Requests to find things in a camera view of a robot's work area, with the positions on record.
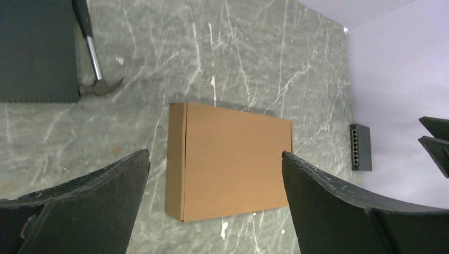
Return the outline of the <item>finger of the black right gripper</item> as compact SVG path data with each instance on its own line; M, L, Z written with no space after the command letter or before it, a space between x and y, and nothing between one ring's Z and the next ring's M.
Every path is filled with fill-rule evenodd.
M448 141L427 136L419 138L418 141L428 152L442 174L448 178Z
M448 140L449 122L447 119L423 116L419 118L419 121L433 137Z

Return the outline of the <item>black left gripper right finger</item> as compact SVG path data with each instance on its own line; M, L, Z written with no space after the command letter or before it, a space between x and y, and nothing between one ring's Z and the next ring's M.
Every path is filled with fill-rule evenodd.
M291 152L282 175L301 253L448 253L448 210L379 195Z

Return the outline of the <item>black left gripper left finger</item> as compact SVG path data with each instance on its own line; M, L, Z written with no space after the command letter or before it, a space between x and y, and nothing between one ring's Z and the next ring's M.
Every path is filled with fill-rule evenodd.
M146 149L1 200L1 253L126 253L149 176Z

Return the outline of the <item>brown cardboard box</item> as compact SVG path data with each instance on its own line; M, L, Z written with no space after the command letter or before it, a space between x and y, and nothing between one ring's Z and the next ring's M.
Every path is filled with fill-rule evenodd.
M293 151L288 119L172 103L165 213L191 222L287 206L284 151Z

